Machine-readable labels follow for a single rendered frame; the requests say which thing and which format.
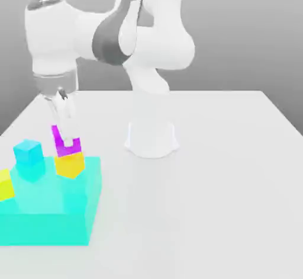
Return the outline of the small orange cube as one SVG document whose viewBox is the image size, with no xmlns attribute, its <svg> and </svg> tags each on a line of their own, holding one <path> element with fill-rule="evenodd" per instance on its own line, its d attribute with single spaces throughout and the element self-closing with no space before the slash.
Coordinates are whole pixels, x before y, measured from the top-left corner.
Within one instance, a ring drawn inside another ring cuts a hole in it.
<svg viewBox="0 0 303 279">
<path fill-rule="evenodd" d="M 75 179 L 85 169 L 85 157 L 82 152 L 55 157 L 56 174 Z"/>
</svg>

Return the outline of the small cyan cube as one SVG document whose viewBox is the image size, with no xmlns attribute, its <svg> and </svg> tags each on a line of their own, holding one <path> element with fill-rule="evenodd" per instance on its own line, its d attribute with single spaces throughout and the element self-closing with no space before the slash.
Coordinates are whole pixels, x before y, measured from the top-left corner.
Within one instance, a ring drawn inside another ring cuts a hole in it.
<svg viewBox="0 0 303 279">
<path fill-rule="evenodd" d="M 25 139 L 13 147 L 16 163 L 32 166 L 43 160 L 41 143 Z"/>
</svg>

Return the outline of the small magenta cube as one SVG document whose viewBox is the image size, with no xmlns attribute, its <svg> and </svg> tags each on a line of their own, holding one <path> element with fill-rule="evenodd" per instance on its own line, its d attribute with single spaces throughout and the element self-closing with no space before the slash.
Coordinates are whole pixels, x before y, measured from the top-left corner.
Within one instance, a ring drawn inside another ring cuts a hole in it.
<svg viewBox="0 0 303 279">
<path fill-rule="evenodd" d="M 54 143 L 55 143 L 58 157 L 72 155 L 72 154 L 79 153 L 82 151 L 79 137 L 72 139 L 73 144 L 71 146 L 66 146 L 60 135 L 59 129 L 57 128 L 56 125 L 51 126 L 51 131 L 52 131 L 52 135 L 54 138 Z"/>
</svg>

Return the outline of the large turquoise box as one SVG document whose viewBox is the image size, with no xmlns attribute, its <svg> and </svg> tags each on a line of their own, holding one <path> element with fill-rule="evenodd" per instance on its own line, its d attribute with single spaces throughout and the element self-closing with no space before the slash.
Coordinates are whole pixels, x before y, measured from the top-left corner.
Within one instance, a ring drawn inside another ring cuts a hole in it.
<svg viewBox="0 0 303 279">
<path fill-rule="evenodd" d="M 0 246 L 88 245 L 101 194 L 101 160 L 85 158 L 85 169 L 70 179 L 56 174 L 44 158 L 31 174 L 10 171 L 13 198 L 0 201 Z"/>
</svg>

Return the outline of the small yellow cube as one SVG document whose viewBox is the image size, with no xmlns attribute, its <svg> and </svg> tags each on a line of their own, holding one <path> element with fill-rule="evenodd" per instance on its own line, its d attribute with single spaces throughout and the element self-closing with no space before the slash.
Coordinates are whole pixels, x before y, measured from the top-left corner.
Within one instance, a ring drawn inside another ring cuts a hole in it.
<svg viewBox="0 0 303 279">
<path fill-rule="evenodd" d="M 15 197 L 9 169 L 0 170 L 0 201 Z"/>
</svg>

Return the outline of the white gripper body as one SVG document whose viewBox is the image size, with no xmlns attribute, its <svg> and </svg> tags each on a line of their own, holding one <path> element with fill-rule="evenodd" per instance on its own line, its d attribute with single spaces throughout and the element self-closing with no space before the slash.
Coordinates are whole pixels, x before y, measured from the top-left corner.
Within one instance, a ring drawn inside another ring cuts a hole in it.
<svg viewBox="0 0 303 279">
<path fill-rule="evenodd" d="M 54 122 L 59 129 L 63 140 L 79 137 L 76 107 L 72 94 L 66 91 L 57 91 L 51 97 L 50 105 L 53 111 Z"/>
</svg>

